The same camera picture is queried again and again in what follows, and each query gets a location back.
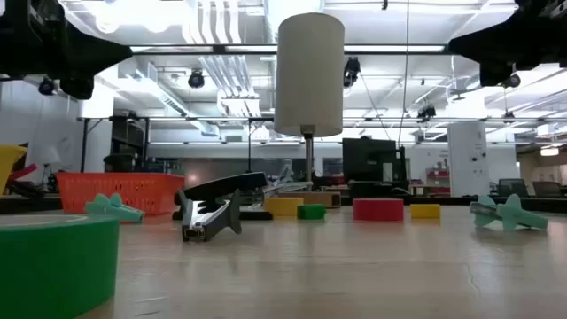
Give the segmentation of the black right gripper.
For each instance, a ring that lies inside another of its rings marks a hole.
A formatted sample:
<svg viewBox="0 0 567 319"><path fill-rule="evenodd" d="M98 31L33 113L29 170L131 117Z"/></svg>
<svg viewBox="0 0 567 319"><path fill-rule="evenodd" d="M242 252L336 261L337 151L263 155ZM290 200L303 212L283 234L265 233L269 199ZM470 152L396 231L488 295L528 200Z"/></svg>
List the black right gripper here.
<svg viewBox="0 0 567 319"><path fill-rule="evenodd" d="M480 62L480 84L496 86L541 64L566 67L566 3L519 1L505 21L449 41L449 50Z"/></svg>

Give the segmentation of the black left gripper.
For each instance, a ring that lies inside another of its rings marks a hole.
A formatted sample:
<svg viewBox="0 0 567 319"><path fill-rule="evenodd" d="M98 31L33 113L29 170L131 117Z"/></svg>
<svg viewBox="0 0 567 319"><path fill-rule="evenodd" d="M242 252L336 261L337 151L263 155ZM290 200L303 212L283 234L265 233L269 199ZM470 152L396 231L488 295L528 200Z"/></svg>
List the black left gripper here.
<svg viewBox="0 0 567 319"><path fill-rule="evenodd" d="M100 49L108 52L91 52ZM92 97L94 74L132 57L123 44L88 35L66 18L56 0L5 0L1 14L1 73L9 81L43 77L45 96L61 88L81 100Z"/></svg>

